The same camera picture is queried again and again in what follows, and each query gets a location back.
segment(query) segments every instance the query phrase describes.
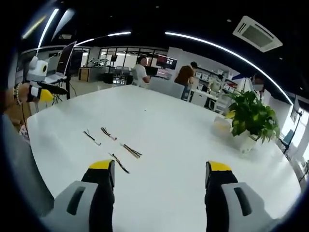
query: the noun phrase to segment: laptop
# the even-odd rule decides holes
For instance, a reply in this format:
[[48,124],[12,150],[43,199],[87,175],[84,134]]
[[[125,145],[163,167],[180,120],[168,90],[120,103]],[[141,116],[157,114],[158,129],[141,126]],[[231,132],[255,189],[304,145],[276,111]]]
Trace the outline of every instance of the laptop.
[[76,44],[76,41],[72,42],[71,44],[63,48],[57,68],[56,68],[56,73],[45,77],[44,81],[46,83],[53,84],[53,83],[58,82],[60,79],[65,80],[67,78],[65,74],[66,74],[69,60],[71,58],[75,44]]

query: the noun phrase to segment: floor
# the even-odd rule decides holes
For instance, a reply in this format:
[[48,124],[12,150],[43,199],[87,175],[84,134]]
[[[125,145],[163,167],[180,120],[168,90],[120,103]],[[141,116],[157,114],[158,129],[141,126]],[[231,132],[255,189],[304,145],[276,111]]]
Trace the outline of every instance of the floor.
[[[71,87],[70,87],[70,97],[74,98],[76,96],[80,96],[83,94],[87,94],[87,93],[91,93],[91,92],[95,92],[98,90],[102,90],[102,89],[107,89],[107,88],[113,88],[113,87],[117,87],[119,86],[119,84],[106,84],[102,81],[96,81],[96,82],[84,82],[84,81],[79,81],[77,79],[77,77],[72,78],[72,80],[70,81]],[[66,95],[62,95],[60,97],[60,99],[62,101],[66,101],[67,97]],[[52,102],[39,102],[38,103],[38,109],[39,111],[50,107],[52,105]],[[30,110],[32,114],[37,113],[36,107],[34,103],[30,103]],[[287,159],[290,161],[290,164],[297,176],[297,179],[300,180],[306,169],[303,167],[303,165],[301,164],[301,162],[299,161],[295,161],[295,160],[291,160],[290,158],[287,157]],[[304,178],[302,178],[302,180],[300,181],[300,187],[302,189],[302,191],[304,191],[304,189],[307,187],[308,184],[308,175],[305,176]]]

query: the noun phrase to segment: ceiling air conditioner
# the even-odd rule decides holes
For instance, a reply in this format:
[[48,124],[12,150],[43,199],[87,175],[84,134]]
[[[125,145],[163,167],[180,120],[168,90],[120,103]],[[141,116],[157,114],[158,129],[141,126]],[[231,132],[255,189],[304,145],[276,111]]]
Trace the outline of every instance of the ceiling air conditioner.
[[251,44],[261,52],[267,52],[282,46],[281,41],[273,33],[248,16],[241,19],[233,35]]

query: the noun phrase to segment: black ceiling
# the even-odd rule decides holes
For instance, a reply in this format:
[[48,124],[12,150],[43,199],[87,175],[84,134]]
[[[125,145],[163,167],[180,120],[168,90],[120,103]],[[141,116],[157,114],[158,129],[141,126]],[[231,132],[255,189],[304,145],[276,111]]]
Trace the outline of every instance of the black ceiling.
[[[60,40],[58,36],[45,45],[68,44],[129,30],[128,36],[104,37],[84,44],[85,46],[144,45],[179,47],[185,51],[205,56],[222,63],[244,75],[258,71],[236,57],[209,45],[183,38],[166,36],[165,31],[187,34],[214,42],[232,50],[256,64],[271,76],[284,90],[309,99],[309,78],[305,72],[305,7],[275,6],[257,7],[254,2],[243,4],[209,5],[208,2],[171,3],[118,3],[115,1],[88,0],[59,3],[60,11],[73,8],[72,20],[59,34],[71,34],[71,40]],[[262,53],[243,40],[232,35],[233,30],[247,15],[269,29],[283,46]],[[286,101],[269,82],[266,88],[272,95]]]

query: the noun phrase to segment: plant pot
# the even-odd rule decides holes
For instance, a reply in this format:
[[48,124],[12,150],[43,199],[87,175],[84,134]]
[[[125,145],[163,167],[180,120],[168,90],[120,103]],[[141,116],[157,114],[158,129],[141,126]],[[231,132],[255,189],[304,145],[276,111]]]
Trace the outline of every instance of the plant pot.
[[235,136],[234,141],[242,154],[247,154],[256,145],[256,140],[249,135],[248,131],[245,131],[239,136]]

